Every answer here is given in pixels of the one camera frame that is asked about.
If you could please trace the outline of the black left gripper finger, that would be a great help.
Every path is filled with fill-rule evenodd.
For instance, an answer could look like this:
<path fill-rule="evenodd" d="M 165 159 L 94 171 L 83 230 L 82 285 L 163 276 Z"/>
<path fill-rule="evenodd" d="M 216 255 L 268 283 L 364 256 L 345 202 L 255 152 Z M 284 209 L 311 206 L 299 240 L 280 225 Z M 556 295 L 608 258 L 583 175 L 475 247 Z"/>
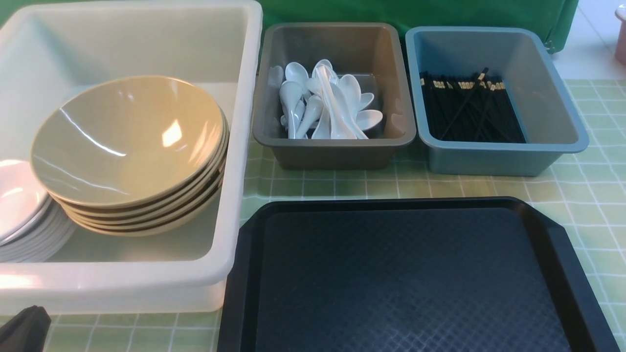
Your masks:
<path fill-rule="evenodd" d="M 42 352 L 51 317 L 43 306 L 23 309 L 0 328 L 2 352 Z"/>

